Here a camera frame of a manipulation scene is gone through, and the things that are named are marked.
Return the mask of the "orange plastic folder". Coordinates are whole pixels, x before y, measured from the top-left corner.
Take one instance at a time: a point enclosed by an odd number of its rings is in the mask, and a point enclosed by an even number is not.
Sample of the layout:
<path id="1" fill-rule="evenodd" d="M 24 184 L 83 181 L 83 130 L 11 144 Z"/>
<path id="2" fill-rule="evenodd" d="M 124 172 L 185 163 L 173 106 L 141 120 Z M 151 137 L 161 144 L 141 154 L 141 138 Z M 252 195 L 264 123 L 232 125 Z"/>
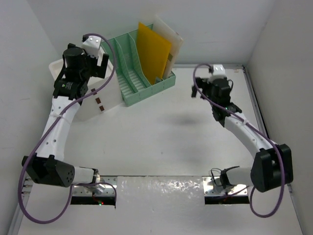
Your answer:
<path id="1" fill-rule="evenodd" d="M 142 71 L 151 85 L 162 79 L 172 44 L 152 31 L 143 23 L 138 23 L 136 47 Z"/>

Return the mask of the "clear document sleeve with paper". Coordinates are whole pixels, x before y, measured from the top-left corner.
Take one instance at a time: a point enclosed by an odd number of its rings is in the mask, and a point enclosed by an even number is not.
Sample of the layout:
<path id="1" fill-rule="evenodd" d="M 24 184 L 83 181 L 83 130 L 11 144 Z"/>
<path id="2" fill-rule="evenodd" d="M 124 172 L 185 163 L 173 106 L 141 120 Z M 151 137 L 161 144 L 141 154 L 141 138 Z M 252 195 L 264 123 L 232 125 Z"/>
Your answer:
<path id="1" fill-rule="evenodd" d="M 179 54 L 179 50 L 175 50 L 175 51 L 169 53 L 162 79 L 167 79 L 170 76 L 170 73 L 172 71 L 172 68 L 173 68 L 175 62 L 176 62 L 178 54 Z"/>

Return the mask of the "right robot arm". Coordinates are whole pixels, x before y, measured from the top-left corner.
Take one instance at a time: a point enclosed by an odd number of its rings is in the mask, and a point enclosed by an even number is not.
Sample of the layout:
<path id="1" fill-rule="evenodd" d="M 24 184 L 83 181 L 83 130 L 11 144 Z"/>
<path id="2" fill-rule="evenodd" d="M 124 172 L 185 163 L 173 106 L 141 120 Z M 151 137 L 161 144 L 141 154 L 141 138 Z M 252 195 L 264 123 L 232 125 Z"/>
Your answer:
<path id="1" fill-rule="evenodd" d="M 232 88 L 233 82 L 226 77 L 213 81 L 196 77 L 191 94 L 195 98 L 197 91 L 200 91 L 202 99 L 211 100 L 215 121 L 230 131 L 252 155 L 251 168 L 233 166 L 221 171 L 222 187 L 244 184 L 254 186 L 259 192 L 266 192 L 281 186 L 282 175 L 286 184 L 291 183 L 293 167 L 290 147 L 267 140 L 247 121 L 242 110 L 230 100 Z"/>

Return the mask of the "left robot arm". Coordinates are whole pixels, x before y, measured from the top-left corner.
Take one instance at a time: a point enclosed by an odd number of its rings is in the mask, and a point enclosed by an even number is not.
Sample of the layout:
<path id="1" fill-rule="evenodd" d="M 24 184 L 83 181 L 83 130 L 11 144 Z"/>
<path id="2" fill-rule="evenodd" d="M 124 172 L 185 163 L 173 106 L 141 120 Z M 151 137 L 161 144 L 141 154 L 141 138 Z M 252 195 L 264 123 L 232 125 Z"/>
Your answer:
<path id="1" fill-rule="evenodd" d="M 22 165 L 37 184 L 69 187 L 93 181 L 96 169 L 74 167 L 64 162 L 67 136 L 74 116 L 82 105 L 91 77 L 104 78 L 109 56 L 94 45 L 69 44 L 63 53 L 63 66 L 54 82 L 51 111 L 43 133 L 43 142 Z"/>

